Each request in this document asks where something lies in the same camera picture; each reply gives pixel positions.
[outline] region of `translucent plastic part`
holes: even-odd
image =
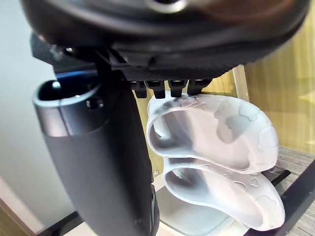
[[[201,94],[149,103],[147,137],[163,157],[193,157],[252,174],[272,168],[278,137],[255,105],[234,97]]]
[[[182,201],[221,210],[255,230],[284,223],[282,201],[262,174],[243,175],[195,158],[165,158],[163,178]]]
[[[189,204],[173,196],[166,187],[157,191],[160,222],[185,236],[214,236],[235,221],[222,211]]]

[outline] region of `gray carpet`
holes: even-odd
[[[277,165],[273,169],[264,172],[264,175],[269,180],[272,180],[283,170],[291,171],[291,174],[276,186],[276,190],[282,195],[282,193],[290,187],[314,159],[314,155],[281,147]],[[315,202],[309,207],[287,235],[315,236]]]

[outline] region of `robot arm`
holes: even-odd
[[[310,0],[22,0],[33,55],[56,81],[35,92],[63,184],[98,235],[153,236],[158,206],[136,107],[211,80],[288,41]]]

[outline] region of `white silicone mold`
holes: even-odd
[[[262,174],[243,175],[195,158],[165,158],[163,178],[182,201],[218,209],[255,230],[284,223],[282,201]]]
[[[234,97],[201,94],[150,100],[147,138],[163,157],[193,157],[242,174],[272,168],[278,137],[255,105]]]

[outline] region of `white wall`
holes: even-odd
[[[50,65],[32,58],[30,33],[19,2],[0,0],[0,177],[47,228],[74,208],[32,106],[34,89],[54,74]]]

